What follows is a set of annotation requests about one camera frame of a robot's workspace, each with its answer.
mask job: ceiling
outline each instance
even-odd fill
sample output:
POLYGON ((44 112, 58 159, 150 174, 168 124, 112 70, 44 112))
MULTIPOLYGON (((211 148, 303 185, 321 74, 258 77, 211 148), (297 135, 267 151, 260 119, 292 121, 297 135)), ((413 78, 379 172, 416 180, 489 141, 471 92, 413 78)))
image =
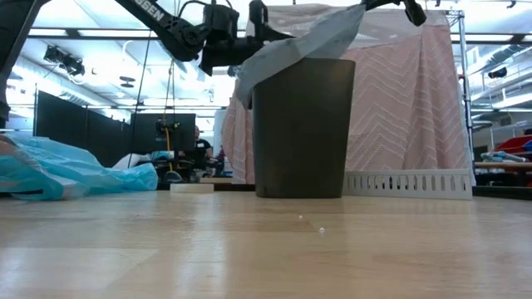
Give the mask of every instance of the ceiling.
MULTIPOLYGON (((168 12, 176 12, 185 1, 159 0, 168 12)), ((233 7, 240 12, 239 28, 245 29, 248 19, 249 0, 232 0, 233 7)), ((271 5, 291 5, 292 0, 264 0, 271 5)), ((326 3, 346 6, 351 0, 297 0, 298 4, 326 3)), ((435 9, 435 1, 420 2, 423 7, 435 9)), ((499 1, 442 1, 439 9, 463 9, 465 28, 471 32, 529 33, 532 32, 532 1, 518 1, 515 7, 507 9, 509 2, 499 1)), ((191 4, 183 12, 183 17, 192 23, 200 23, 202 7, 191 4)), ((147 29, 144 24, 129 14, 112 0, 52 0, 40 11, 34 28, 94 28, 94 29, 147 29)), ((457 24, 451 29, 458 32, 457 24)), ((479 53, 495 51, 501 46, 468 46, 477 48, 479 53)), ((453 46, 456 65, 460 65, 460 47, 453 46)), ((225 69, 215 70, 212 77, 206 76, 197 67, 197 62, 185 63, 182 69, 174 67, 170 56, 158 42, 124 40, 68 40, 56 38, 28 38, 22 50, 22 58, 44 71, 52 70, 60 76, 65 87, 74 86, 78 94, 97 96, 101 105, 134 105, 136 98, 147 105, 200 106, 200 108, 226 106, 234 89, 234 79, 225 75, 225 69), (48 46, 59 47, 62 51, 83 59, 86 67, 84 76, 68 78, 64 70, 44 61, 43 55, 48 46), (143 64, 146 69, 142 85, 143 64), (125 88, 120 76, 135 78, 134 87, 125 88)))

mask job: person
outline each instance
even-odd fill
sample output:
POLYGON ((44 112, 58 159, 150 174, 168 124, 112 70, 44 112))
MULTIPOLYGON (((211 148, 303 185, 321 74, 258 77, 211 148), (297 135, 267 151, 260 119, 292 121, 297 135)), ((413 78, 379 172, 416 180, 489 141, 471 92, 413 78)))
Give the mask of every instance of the person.
POLYGON ((192 159, 194 161, 193 169, 205 170, 207 168, 207 160, 213 156, 213 148, 209 141, 200 138, 200 128, 198 126, 196 126, 195 138, 196 146, 194 150, 180 151, 179 155, 187 159, 192 159))

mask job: white foam block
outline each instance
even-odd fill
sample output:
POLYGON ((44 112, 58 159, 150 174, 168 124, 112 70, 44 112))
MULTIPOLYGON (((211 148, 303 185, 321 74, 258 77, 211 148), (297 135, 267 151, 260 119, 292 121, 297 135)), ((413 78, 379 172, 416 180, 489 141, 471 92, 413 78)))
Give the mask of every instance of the white foam block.
POLYGON ((171 184, 170 194, 210 194, 214 184, 171 184))

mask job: dark gray trash bin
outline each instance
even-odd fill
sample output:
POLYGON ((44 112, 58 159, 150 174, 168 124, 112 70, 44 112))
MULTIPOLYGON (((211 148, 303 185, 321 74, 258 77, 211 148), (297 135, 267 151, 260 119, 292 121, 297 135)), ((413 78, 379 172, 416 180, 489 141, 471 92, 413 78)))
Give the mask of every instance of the dark gray trash bin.
POLYGON ((255 86, 259 197, 342 197, 354 76, 354 61, 305 58, 255 86))

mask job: light wood tabletop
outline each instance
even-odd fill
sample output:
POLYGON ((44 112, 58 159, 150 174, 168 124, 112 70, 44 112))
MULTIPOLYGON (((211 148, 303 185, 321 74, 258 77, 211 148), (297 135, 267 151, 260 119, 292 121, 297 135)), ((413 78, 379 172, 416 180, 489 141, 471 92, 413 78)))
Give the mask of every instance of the light wood tabletop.
POLYGON ((0 200, 0 298, 532 298, 532 204, 0 200))

